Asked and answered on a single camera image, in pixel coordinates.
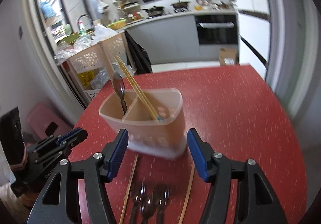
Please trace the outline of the dark metal spoon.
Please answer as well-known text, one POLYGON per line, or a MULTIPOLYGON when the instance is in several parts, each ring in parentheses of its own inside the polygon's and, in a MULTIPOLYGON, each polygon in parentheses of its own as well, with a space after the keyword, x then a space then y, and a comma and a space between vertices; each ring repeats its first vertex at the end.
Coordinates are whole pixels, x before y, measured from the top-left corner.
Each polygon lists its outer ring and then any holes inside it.
POLYGON ((124 81, 122 80, 122 77, 118 73, 114 73, 113 75, 113 87, 116 94, 120 98, 121 106, 125 114, 127 112, 127 104, 125 101, 125 85, 124 81))

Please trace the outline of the patterned bamboo chopstick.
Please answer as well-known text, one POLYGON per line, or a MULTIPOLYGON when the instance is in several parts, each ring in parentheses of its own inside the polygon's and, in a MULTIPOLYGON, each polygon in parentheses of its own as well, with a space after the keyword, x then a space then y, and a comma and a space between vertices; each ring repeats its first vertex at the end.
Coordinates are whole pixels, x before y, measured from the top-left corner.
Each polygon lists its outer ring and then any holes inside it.
POLYGON ((147 108, 147 111, 149 112, 150 116, 153 120, 156 120, 158 122, 161 122, 160 115, 156 112, 156 109, 152 105, 152 103, 149 101, 143 90, 140 88, 138 83, 135 81, 134 77, 129 73, 127 67, 122 62, 121 58, 118 55, 114 55, 114 59, 117 61, 118 65, 120 66, 122 72, 126 76, 127 80, 129 81, 130 85, 135 90, 136 94, 138 95, 141 102, 144 104, 144 106, 147 108))

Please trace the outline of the plain wooden chopstick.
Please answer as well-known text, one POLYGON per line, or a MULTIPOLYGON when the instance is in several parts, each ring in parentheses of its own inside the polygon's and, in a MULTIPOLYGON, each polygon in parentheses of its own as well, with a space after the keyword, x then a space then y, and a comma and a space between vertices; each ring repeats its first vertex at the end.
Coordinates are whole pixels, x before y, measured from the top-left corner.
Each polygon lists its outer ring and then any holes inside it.
POLYGON ((105 61, 105 65, 106 65, 106 69, 107 69, 108 75, 109 75, 110 80, 111 80, 111 84, 114 87, 114 74, 115 74, 115 71, 113 69, 112 62, 111 62, 109 56, 107 55, 107 53, 105 52, 104 47, 102 45, 100 45, 100 48, 101 48, 102 55, 103 55, 103 58, 104 58, 104 61, 105 61))

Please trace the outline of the pink plastic stool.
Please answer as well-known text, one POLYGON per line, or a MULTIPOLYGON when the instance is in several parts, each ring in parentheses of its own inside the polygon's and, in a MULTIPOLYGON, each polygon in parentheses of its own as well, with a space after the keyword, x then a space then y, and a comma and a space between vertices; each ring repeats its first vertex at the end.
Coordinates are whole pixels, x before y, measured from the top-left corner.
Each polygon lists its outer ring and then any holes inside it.
POLYGON ((28 123, 43 140, 53 135, 64 135, 72 130, 61 118, 43 103, 38 103, 28 115, 28 123))

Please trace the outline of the thin wooden chopstick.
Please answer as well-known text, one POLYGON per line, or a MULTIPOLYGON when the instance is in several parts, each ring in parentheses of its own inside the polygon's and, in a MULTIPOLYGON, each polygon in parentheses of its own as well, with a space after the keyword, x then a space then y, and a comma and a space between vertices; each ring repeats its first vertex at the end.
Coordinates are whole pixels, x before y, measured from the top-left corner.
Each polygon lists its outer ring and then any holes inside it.
POLYGON ((189 197, 190 197, 190 193, 191 193, 191 189, 192 189, 192 185, 193 185, 194 174, 195 174, 195 164, 192 163, 192 168, 191 168, 191 171, 190 171, 187 192, 186 192, 186 196, 185 196, 185 199, 184 199, 184 203, 183 203, 183 207, 182 207, 182 211, 181 211, 181 214, 180 214, 180 218, 179 218, 178 224, 182 224, 183 220, 184 220, 184 216, 185 216, 185 213, 186 213, 186 210, 187 210, 189 197))

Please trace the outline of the dark spoon on table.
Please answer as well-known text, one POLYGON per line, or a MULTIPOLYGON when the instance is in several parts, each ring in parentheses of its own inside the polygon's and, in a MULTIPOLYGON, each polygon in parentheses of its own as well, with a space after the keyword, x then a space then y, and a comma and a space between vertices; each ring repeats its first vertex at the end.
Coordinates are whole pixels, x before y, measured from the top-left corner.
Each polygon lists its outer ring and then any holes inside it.
POLYGON ((137 213, 143 197, 145 196, 146 185, 144 182, 139 182, 133 185, 131 189, 131 199, 133 206, 129 218, 129 224, 137 223, 137 213))
POLYGON ((157 207, 156 224, 164 223, 164 211, 169 201, 169 188, 165 184, 157 184, 153 191, 153 201, 157 207))

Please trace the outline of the wooden chopstick left side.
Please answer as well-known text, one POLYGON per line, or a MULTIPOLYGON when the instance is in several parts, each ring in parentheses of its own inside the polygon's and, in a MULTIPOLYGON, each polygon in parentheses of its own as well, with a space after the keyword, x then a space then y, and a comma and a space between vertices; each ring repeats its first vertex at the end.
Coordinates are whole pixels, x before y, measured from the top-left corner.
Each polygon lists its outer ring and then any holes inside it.
POLYGON ((127 204, 128 204, 128 198, 129 198, 129 194, 130 194, 130 191, 131 191, 131 186, 132 186, 132 182, 133 182, 135 169, 137 167, 137 162, 138 162, 138 154, 135 155, 134 162, 133 162, 133 165, 132 165, 131 174, 130 174, 130 177, 129 177, 129 180, 128 180, 128 186, 127 186, 126 193, 125 193, 125 196, 124 196, 124 203, 123 203, 122 212, 121 212, 120 221, 119 221, 120 224, 124 223, 127 204))

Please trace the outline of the pink perforated storage rack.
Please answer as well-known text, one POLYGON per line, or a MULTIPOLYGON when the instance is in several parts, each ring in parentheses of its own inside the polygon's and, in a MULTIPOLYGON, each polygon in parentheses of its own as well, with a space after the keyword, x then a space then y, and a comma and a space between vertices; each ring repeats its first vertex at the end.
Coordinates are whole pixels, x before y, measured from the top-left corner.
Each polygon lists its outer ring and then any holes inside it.
POLYGON ((55 63, 64 67, 87 103, 90 103, 103 85, 110 80, 100 45, 104 47, 115 72, 124 75, 114 55, 118 55, 125 65, 129 64, 131 74, 136 72, 125 32, 116 32, 106 27, 99 27, 90 34, 81 34, 70 44, 61 41, 54 55, 55 63))

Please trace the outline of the pink plastic utensil holder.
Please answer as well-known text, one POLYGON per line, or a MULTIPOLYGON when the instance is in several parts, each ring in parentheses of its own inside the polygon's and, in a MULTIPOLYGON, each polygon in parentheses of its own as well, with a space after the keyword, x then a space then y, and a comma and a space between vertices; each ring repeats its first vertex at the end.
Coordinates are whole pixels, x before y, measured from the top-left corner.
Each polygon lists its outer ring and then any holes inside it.
POLYGON ((153 120, 134 90, 127 90, 124 113, 120 98, 110 94, 99 107, 99 115, 118 133, 128 131, 128 148, 165 159, 180 157, 187 146, 183 97, 178 89, 145 89, 149 101, 159 112, 161 122, 153 120))

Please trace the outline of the black jacket hanging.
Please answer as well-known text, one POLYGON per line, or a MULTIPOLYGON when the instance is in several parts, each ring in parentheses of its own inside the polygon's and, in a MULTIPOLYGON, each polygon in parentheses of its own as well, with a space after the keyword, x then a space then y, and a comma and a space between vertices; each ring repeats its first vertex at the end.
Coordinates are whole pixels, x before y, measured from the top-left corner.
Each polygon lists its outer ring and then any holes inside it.
POLYGON ((125 37, 128 44, 128 49, 135 64, 136 74, 153 73, 152 65, 147 51, 141 47, 129 34, 125 31, 125 37))

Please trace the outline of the cardboard box on floor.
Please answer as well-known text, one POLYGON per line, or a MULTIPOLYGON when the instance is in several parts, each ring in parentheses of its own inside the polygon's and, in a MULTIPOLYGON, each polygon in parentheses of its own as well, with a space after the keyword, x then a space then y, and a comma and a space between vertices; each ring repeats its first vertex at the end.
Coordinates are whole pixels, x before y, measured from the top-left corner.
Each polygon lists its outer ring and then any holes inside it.
POLYGON ((221 66, 237 64, 238 51, 231 48, 221 48, 219 50, 219 62, 221 66))

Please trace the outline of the black built-in oven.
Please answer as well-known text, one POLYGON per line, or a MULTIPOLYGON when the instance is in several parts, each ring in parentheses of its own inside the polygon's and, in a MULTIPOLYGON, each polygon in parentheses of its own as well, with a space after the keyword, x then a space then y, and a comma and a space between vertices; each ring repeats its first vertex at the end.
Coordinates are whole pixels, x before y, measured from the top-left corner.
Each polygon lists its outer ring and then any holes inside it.
POLYGON ((194 16, 201 45, 235 45, 238 43, 238 24, 232 15, 194 16))

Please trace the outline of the white refrigerator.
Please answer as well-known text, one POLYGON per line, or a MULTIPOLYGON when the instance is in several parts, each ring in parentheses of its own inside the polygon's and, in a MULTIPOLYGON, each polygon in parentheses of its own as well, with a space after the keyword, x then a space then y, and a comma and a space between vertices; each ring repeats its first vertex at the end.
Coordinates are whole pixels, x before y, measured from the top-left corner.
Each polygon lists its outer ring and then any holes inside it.
POLYGON ((268 0, 236 0, 239 32, 239 63, 251 65, 265 78, 270 51, 268 0))

